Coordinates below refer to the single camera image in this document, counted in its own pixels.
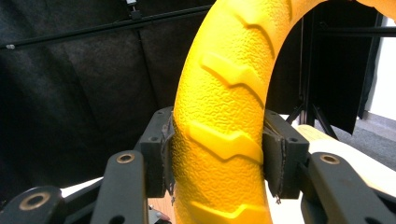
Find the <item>yellow tire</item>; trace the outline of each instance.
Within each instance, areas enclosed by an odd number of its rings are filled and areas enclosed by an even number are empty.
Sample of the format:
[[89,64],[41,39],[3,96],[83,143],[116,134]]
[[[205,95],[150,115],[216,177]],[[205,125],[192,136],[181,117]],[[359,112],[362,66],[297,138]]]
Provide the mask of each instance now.
[[[219,0],[207,14],[174,109],[177,224],[272,222],[261,149],[268,85],[290,29],[322,1]],[[396,18],[394,0],[361,1]]]

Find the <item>floor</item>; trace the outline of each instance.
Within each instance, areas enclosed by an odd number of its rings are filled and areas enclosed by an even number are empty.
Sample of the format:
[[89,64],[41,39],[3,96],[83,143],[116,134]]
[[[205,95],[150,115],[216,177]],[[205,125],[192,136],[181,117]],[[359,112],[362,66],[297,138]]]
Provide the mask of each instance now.
[[[315,127],[322,131],[320,124]],[[352,135],[333,127],[338,139],[396,171],[396,121],[365,112]]]

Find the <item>mounting hole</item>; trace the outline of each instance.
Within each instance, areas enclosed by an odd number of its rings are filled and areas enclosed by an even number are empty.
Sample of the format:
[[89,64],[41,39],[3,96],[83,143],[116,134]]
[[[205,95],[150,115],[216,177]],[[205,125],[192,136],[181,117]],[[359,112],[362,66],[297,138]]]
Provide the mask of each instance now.
[[148,140],[151,142],[155,142],[158,140],[158,137],[150,137]]
[[373,217],[367,217],[364,219],[366,221],[366,223],[368,224],[381,224],[382,222],[378,221],[377,219],[373,218]]
[[288,140],[291,141],[291,142],[298,142],[297,138],[288,138]]
[[118,163],[128,163],[134,160],[134,154],[132,153],[125,153],[117,157]]
[[116,216],[110,219],[108,222],[109,224],[122,224],[125,222],[125,217],[123,216]]
[[340,164],[340,160],[332,155],[324,154],[320,156],[320,159],[332,165]]
[[50,194],[48,192],[38,192],[29,195],[20,203],[20,209],[23,211],[30,211],[36,209],[46,203],[50,199]]

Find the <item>black metal bracket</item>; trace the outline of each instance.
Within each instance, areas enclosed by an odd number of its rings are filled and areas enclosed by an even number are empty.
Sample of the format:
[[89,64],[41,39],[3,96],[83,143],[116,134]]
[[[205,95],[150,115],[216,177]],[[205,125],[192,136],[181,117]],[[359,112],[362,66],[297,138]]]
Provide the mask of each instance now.
[[144,172],[140,152],[113,155],[107,163],[91,223],[149,224]]
[[145,158],[149,198],[162,198],[167,189],[171,195],[174,191],[175,179],[169,149],[169,141],[175,133],[172,112],[172,106],[156,111],[134,147]]
[[40,187],[15,197],[0,212],[0,223],[63,223],[65,214],[61,190]]
[[311,155],[302,174],[305,223],[396,223],[396,217],[343,158]]
[[265,110],[262,149],[268,188],[279,199],[298,199],[299,163],[307,160],[309,143],[276,112]]

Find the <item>tread groove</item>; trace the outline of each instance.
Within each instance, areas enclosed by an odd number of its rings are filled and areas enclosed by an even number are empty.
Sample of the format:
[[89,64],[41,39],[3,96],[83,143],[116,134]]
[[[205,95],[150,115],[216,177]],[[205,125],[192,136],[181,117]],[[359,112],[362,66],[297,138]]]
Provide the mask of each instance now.
[[263,164],[262,148],[244,132],[224,134],[198,121],[192,121],[187,135],[223,161],[242,156],[259,165]]
[[246,29],[257,29],[262,33],[262,36],[267,40],[272,59],[274,60],[281,45],[273,41],[273,39],[276,39],[277,34],[276,27],[271,23],[271,18],[265,12],[251,10],[246,5],[238,5],[237,8],[230,6],[230,8]]
[[[240,204],[235,211],[226,213],[206,207],[197,202],[191,202],[191,212],[198,218],[200,223],[206,223],[207,219],[210,218],[213,223],[240,224],[246,223],[249,217],[269,216],[269,210],[264,206],[245,203]],[[260,218],[256,219],[256,222],[262,223]]]
[[247,66],[237,66],[227,59],[209,52],[202,55],[200,65],[214,77],[220,79],[228,88],[243,85],[249,89],[259,101],[262,108],[265,105],[265,92],[262,82],[254,70]]

